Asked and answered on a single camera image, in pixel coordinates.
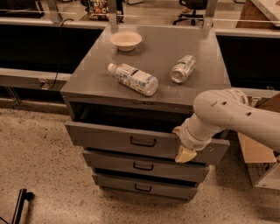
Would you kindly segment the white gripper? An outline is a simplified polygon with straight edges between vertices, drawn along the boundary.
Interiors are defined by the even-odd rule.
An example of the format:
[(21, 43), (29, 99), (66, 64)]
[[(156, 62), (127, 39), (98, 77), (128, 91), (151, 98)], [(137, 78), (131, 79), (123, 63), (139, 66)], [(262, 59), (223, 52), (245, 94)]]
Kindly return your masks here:
[(211, 142), (212, 132), (200, 119), (191, 117), (178, 127), (178, 137), (184, 146), (179, 147), (175, 162), (186, 163)]

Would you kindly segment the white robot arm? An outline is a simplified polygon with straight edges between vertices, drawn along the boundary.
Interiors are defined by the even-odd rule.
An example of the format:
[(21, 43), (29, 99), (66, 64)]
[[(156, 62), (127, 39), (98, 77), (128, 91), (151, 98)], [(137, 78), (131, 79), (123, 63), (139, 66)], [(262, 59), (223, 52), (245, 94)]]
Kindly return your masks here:
[(192, 160), (223, 130), (240, 132), (280, 152), (280, 114), (253, 108), (240, 89), (228, 88), (204, 91), (195, 97), (191, 117), (173, 129), (180, 141), (175, 161)]

